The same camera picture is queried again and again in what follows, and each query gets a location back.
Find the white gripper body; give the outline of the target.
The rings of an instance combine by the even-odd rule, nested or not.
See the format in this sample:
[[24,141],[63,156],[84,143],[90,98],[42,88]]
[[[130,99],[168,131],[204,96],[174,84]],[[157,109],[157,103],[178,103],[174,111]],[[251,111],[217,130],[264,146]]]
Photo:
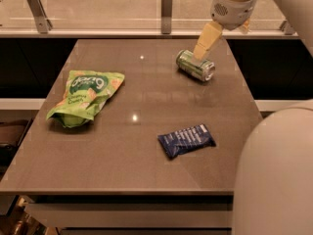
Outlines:
[[243,25],[251,16],[257,0],[212,0],[211,18],[228,30]]

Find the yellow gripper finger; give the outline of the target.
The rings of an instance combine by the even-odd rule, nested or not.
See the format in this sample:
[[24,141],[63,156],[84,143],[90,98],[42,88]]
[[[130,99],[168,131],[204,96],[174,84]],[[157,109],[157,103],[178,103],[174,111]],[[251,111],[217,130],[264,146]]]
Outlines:
[[194,48],[193,54],[197,60],[203,60],[207,52],[219,40],[222,35],[223,26],[217,22],[207,23]]
[[250,19],[247,19],[241,26],[240,26],[240,32],[243,34],[249,33],[249,26],[250,26]]

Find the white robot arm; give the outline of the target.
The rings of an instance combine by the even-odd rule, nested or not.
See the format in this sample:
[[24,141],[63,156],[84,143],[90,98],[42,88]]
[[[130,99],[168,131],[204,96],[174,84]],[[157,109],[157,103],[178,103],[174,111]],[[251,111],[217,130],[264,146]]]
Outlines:
[[[313,49],[313,0],[274,0],[308,50]],[[214,22],[235,29],[256,0],[213,0]],[[288,106],[258,124],[238,163],[232,235],[313,235],[313,101]]]

